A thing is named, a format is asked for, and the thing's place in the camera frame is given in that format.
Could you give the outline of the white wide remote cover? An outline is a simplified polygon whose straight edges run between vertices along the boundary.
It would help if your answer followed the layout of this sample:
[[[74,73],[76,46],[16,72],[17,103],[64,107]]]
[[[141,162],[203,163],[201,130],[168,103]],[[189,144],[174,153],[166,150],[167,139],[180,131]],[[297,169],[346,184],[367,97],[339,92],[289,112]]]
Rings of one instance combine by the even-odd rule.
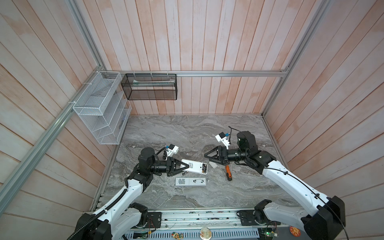
[[[209,162],[210,166],[215,169],[218,167],[218,165],[216,163],[213,163],[213,162]]]

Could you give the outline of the white slim remote control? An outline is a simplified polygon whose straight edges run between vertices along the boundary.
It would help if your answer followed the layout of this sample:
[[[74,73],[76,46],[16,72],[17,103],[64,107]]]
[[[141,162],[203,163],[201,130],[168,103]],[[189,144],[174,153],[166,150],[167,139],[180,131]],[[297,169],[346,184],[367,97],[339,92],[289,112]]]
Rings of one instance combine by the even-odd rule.
[[[201,187],[206,185],[206,178],[176,178],[177,187]]]

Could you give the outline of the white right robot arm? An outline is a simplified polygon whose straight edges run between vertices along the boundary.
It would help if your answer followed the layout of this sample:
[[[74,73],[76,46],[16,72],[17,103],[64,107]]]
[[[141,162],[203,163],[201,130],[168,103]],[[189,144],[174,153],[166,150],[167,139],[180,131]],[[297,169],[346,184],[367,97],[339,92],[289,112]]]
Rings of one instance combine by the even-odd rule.
[[[280,222],[306,232],[312,240],[334,240],[346,231],[345,203],[339,197],[330,198],[299,179],[272,154],[260,150],[255,136],[249,131],[238,132],[236,149],[229,148],[231,136],[224,133],[216,135],[223,145],[206,152],[204,157],[223,166],[234,162],[250,167],[276,183],[299,203],[299,207],[286,207],[264,199],[253,212],[238,212],[243,221],[266,227]]]

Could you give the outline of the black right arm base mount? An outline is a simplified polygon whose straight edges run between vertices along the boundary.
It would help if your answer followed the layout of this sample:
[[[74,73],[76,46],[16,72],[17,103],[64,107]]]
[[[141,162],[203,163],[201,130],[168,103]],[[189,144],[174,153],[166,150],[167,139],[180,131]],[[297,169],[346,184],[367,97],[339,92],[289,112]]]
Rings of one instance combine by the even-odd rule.
[[[240,210],[237,212],[237,216],[240,218],[242,226],[281,225],[281,222],[270,221],[263,211]]]

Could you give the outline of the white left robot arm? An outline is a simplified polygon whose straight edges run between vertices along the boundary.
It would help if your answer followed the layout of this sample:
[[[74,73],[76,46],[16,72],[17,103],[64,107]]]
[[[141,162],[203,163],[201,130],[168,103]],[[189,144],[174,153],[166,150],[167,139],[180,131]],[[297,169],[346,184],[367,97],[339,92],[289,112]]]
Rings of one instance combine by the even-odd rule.
[[[160,160],[153,148],[141,150],[138,164],[124,179],[124,186],[104,206],[92,214],[83,214],[70,240],[119,240],[133,228],[149,226],[148,208],[135,202],[150,185],[154,176],[166,174],[169,177],[182,173],[189,165],[173,157],[179,148],[169,145],[161,149]]]

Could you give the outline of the orange black screwdriver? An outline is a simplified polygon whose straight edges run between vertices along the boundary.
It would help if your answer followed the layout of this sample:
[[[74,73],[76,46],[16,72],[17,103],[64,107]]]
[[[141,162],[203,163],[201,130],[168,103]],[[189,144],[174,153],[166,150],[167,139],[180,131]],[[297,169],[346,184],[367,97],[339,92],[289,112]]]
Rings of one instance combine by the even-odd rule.
[[[228,181],[232,181],[233,178],[232,178],[232,173],[231,173],[231,170],[230,170],[230,166],[229,166],[229,165],[226,165],[225,169],[226,169],[226,177],[227,177],[227,180],[228,180]]]

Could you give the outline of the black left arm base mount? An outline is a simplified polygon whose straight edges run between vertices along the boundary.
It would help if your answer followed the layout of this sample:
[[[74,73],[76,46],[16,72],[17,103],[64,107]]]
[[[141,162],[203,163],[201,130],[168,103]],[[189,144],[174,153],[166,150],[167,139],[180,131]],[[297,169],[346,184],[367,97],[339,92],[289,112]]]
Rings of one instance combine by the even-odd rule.
[[[162,212],[148,212],[146,229],[159,229],[162,223]]]

